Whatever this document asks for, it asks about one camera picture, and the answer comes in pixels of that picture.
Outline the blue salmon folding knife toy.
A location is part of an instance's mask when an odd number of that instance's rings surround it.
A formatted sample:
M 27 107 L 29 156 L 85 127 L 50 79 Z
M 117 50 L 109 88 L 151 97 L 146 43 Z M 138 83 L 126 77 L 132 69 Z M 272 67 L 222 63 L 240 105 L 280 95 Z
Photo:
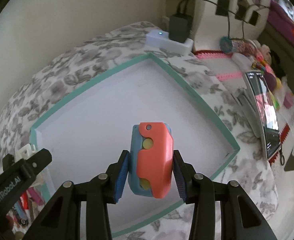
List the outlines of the blue salmon folding knife toy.
M 18 224 L 20 224 L 22 227 L 28 226 L 28 217 L 18 202 L 13 205 L 12 211 Z

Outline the floral grey white blanket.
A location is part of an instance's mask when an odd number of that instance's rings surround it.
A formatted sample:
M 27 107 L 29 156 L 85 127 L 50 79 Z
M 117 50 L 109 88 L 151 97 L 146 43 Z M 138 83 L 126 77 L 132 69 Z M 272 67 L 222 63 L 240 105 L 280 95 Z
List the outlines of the floral grey white blanket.
M 204 98 L 239 143 L 240 152 L 218 181 L 237 180 L 265 219 L 271 219 L 278 208 L 274 176 L 244 114 L 208 64 L 194 55 L 147 46 L 145 36 L 153 29 L 150 22 L 137 22 L 89 40 L 56 57 L 22 85 L 0 112 L 0 174 L 2 158 L 27 144 L 31 126 L 64 96 L 115 66 L 151 53 Z

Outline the black plugged charger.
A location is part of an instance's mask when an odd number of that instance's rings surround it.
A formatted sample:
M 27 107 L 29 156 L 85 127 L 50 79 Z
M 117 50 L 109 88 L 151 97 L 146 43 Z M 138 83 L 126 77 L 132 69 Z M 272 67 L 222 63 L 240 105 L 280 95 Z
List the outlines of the black plugged charger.
M 187 14 L 176 13 L 169 17 L 168 38 L 185 43 L 190 35 L 193 18 Z

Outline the white power strip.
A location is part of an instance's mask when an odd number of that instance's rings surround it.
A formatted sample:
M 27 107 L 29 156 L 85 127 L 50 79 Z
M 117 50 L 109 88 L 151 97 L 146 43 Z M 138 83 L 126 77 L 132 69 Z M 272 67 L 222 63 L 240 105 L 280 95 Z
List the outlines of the white power strip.
M 168 32 L 153 29 L 146 34 L 146 44 L 155 48 L 168 50 L 179 55 L 188 55 L 193 47 L 193 40 L 187 38 L 184 43 L 170 40 Z

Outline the teal rimmed white tray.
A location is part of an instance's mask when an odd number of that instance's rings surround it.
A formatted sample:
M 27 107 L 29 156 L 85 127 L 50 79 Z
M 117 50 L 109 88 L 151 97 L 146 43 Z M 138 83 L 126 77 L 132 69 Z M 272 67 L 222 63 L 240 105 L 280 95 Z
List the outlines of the teal rimmed white tray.
M 44 198 L 67 180 L 82 183 L 105 172 L 130 148 L 133 126 L 148 121 L 166 123 L 184 161 L 211 179 L 240 150 L 204 98 L 168 64 L 145 54 L 94 77 L 33 124 L 31 144 L 53 157 L 44 171 Z

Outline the red white toothpaste tube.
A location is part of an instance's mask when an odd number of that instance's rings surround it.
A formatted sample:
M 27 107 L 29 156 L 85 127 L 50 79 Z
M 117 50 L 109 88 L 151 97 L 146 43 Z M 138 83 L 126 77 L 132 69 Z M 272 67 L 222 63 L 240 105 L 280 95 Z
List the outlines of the red white toothpaste tube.
M 20 200 L 22 203 L 22 207 L 24 210 L 29 210 L 29 200 L 28 200 L 28 195 L 26 192 L 24 192 L 21 196 L 20 196 Z

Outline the purple pen case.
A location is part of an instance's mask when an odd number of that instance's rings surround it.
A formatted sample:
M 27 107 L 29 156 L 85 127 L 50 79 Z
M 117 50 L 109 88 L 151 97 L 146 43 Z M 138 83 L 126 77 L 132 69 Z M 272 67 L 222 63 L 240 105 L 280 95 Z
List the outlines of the purple pen case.
M 44 201 L 41 197 L 41 195 L 37 192 L 37 190 L 34 187 L 30 187 L 27 189 L 28 193 L 31 196 L 31 199 L 37 204 L 37 205 L 43 205 Z

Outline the salmon blue gravity toy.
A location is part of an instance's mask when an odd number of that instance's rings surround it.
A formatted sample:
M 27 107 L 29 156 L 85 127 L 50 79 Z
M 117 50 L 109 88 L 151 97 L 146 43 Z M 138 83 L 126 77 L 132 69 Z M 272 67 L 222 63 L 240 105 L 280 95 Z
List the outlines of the salmon blue gravity toy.
M 173 137 L 163 122 L 141 122 L 132 129 L 128 182 L 139 196 L 162 199 L 171 189 Z

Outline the smartphone on stand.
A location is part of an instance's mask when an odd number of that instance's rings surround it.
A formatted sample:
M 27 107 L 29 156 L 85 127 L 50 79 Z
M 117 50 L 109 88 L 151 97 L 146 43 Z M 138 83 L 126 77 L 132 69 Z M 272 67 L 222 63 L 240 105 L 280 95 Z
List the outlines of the smartphone on stand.
M 246 72 L 243 78 L 257 118 L 264 156 L 271 160 L 281 150 L 279 124 L 271 92 L 261 72 Z

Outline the glitter tube with teal cap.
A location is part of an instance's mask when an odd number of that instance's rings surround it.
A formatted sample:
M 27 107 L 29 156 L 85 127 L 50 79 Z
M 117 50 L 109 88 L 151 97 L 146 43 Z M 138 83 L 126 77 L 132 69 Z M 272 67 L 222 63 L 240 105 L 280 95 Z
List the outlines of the glitter tube with teal cap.
M 241 53 L 254 55 L 257 51 L 255 43 L 242 38 L 230 38 L 227 36 L 219 40 L 220 50 L 226 54 Z

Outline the white plastic clip box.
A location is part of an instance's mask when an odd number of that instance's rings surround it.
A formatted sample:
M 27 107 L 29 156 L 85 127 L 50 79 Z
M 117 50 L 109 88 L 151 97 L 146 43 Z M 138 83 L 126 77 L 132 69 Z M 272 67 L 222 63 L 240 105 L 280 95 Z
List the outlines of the white plastic clip box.
M 15 151 L 14 159 L 18 162 L 20 159 L 29 159 L 32 155 L 37 152 L 35 145 L 26 144 L 19 150 Z

